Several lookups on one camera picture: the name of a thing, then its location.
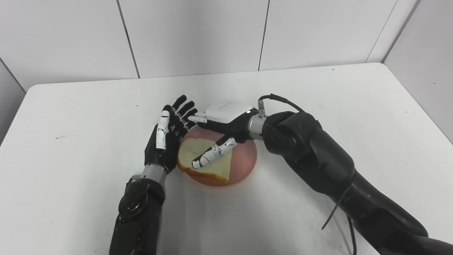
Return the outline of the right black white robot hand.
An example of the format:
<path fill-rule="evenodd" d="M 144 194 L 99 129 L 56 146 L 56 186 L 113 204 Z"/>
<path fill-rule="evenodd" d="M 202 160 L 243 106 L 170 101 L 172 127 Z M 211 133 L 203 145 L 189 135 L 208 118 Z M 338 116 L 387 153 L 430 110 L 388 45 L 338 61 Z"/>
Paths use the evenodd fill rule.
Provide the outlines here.
<path fill-rule="evenodd" d="M 223 135 L 191 162 L 193 169 L 199 169 L 231 151 L 239 143 L 262 141 L 265 105 L 263 100 L 258 100 L 257 108 L 234 100 L 224 100 L 213 104 L 203 113 L 188 117 L 188 120 L 202 129 Z"/>

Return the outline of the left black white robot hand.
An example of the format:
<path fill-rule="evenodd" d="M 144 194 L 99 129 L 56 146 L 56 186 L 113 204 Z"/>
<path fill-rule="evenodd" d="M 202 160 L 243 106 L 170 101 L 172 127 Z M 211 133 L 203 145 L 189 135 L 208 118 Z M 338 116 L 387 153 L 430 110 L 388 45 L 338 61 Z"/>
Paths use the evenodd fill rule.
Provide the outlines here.
<path fill-rule="evenodd" d="M 144 151 L 144 165 L 157 165 L 171 172 L 177 164 L 177 155 L 183 138 L 196 124 L 189 117 L 198 112 L 194 101 L 181 95 L 172 105 L 165 105 L 154 126 Z"/>

